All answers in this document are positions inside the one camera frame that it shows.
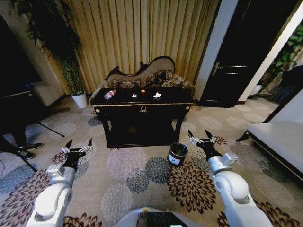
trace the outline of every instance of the black shoe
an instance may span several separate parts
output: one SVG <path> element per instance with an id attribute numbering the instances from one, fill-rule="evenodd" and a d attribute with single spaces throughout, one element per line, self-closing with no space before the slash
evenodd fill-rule
<path id="1" fill-rule="evenodd" d="M 27 144 L 24 147 L 19 147 L 22 150 L 35 150 L 43 146 L 43 143 Z"/>
<path id="2" fill-rule="evenodd" d="M 35 155 L 33 153 L 30 153 L 26 150 L 19 150 L 18 153 L 25 159 L 25 160 L 29 160 L 35 157 Z"/>

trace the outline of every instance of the plastic bottle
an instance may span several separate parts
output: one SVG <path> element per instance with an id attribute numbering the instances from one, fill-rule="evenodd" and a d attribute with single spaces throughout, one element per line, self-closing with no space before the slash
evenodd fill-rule
<path id="1" fill-rule="evenodd" d="M 111 90 L 111 91 L 107 92 L 107 93 L 104 95 L 104 98 L 105 98 L 105 99 L 110 99 L 112 96 L 115 95 L 116 92 L 117 92 L 117 90 Z"/>

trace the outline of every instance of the black door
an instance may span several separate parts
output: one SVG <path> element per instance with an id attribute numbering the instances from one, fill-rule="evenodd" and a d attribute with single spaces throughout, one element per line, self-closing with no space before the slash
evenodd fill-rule
<path id="1" fill-rule="evenodd" d="M 206 87 L 203 106 L 234 106 L 297 0 L 239 0 Z"/>

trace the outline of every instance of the pants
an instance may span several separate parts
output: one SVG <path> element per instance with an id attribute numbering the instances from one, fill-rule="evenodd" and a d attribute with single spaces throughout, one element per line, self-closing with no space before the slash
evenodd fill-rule
<path id="1" fill-rule="evenodd" d="M 25 127 L 14 128 L 10 133 L 13 135 L 18 147 L 26 145 Z M 10 144 L 3 136 L 0 136 L 0 151 L 15 153 L 18 148 Z"/>

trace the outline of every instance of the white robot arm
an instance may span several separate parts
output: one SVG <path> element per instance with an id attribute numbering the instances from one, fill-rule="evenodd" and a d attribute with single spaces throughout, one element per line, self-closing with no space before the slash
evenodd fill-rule
<path id="1" fill-rule="evenodd" d="M 40 193 L 35 201 L 34 211 L 27 227 L 62 227 L 67 206 L 72 198 L 72 184 L 80 157 L 92 150 L 90 139 L 88 146 L 82 149 L 70 149 L 72 140 L 62 151 L 68 156 L 64 165 L 50 165 L 47 172 L 52 175 L 51 186 Z"/>
<path id="2" fill-rule="evenodd" d="M 209 139 L 197 139 L 188 131 L 189 140 L 201 147 L 206 154 L 214 185 L 220 193 L 225 215 L 231 227 L 272 227 L 265 213 L 259 209 L 249 193 L 247 182 L 237 173 L 230 171 L 231 164 L 239 158 L 234 153 L 223 156 L 214 149 L 215 137 L 206 131 Z"/>

